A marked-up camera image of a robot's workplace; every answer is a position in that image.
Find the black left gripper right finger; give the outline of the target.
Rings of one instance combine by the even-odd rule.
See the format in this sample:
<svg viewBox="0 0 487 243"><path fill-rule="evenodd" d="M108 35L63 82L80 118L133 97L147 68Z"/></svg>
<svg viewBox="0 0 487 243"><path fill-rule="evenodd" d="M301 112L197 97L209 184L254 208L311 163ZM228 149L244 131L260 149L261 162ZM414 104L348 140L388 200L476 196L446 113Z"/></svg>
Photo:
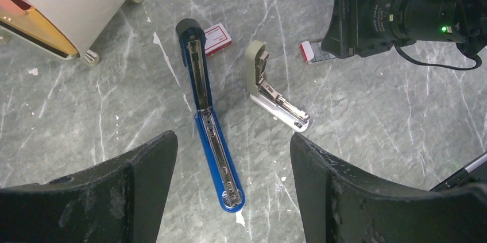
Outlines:
<svg viewBox="0 0 487 243"><path fill-rule="evenodd" d="M299 133L290 155L307 242L486 241L486 183L440 192L404 186Z"/></svg>

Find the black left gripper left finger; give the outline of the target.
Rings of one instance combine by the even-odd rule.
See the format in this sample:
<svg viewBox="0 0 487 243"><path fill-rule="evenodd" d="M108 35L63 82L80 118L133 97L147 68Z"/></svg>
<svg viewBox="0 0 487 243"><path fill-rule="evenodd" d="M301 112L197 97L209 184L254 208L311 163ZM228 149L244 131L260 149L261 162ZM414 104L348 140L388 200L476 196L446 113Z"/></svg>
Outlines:
<svg viewBox="0 0 487 243"><path fill-rule="evenodd" d="M1 189L2 242L155 242L178 141L169 130L46 184Z"/></svg>

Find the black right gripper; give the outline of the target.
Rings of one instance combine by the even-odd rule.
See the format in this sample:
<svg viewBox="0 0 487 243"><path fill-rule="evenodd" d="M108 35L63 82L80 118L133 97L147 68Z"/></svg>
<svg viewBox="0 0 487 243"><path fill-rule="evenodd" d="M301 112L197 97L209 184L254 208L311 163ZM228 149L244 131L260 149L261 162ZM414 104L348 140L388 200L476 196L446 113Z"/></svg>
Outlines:
<svg viewBox="0 0 487 243"><path fill-rule="evenodd" d="M415 40L393 26L399 21L399 0L334 0L330 26L321 50L339 59L368 57L406 47Z"/></svg>

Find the staple box tray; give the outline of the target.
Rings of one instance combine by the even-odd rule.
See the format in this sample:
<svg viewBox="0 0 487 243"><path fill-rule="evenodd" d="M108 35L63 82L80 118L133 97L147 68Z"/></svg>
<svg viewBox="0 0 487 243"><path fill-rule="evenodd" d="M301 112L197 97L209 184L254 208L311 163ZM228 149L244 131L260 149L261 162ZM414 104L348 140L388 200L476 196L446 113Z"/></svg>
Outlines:
<svg viewBox="0 0 487 243"><path fill-rule="evenodd" d="M336 57L321 49L321 41L303 41L300 44L304 62L308 65L334 60Z"/></svg>

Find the beige olive stapler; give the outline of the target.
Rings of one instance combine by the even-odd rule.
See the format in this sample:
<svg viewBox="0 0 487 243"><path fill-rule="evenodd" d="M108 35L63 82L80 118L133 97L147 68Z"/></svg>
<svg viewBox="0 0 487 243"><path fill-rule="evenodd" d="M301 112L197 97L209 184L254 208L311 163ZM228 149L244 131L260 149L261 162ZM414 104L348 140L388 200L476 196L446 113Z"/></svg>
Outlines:
<svg viewBox="0 0 487 243"><path fill-rule="evenodd" d="M265 68L268 59L266 44L259 40L252 41L243 55L250 99L294 131L303 132L309 126L310 116L289 103L267 82Z"/></svg>

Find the red staple box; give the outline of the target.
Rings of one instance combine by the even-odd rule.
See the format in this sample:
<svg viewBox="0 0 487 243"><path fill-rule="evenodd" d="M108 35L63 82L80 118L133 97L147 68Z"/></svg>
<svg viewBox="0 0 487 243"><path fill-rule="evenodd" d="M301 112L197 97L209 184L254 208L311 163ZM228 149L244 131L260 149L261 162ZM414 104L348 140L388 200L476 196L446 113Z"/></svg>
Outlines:
<svg viewBox="0 0 487 243"><path fill-rule="evenodd" d="M232 38L222 23L215 24L205 29L204 35L206 38L206 56L211 56L232 44Z"/></svg>

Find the blue black stapler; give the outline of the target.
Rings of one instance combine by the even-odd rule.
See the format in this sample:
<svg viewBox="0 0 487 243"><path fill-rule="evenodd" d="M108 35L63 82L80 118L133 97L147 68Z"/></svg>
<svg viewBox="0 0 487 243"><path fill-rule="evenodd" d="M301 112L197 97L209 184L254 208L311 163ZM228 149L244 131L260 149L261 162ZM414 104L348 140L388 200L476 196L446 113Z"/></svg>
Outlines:
<svg viewBox="0 0 487 243"><path fill-rule="evenodd" d="M192 87L196 128L219 204L224 211L236 213L245 204L245 194L214 110L204 48L204 30L197 20L185 18L177 23L175 31Z"/></svg>

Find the aluminium frame rail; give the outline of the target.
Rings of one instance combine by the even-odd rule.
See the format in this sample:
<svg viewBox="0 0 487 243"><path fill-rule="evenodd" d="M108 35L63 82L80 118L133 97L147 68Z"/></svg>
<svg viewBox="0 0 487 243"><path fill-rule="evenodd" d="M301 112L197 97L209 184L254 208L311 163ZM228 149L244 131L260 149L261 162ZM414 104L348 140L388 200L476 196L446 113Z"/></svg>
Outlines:
<svg viewBox="0 0 487 243"><path fill-rule="evenodd" d="M431 191L440 192L477 182L486 183L486 152L437 184Z"/></svg>

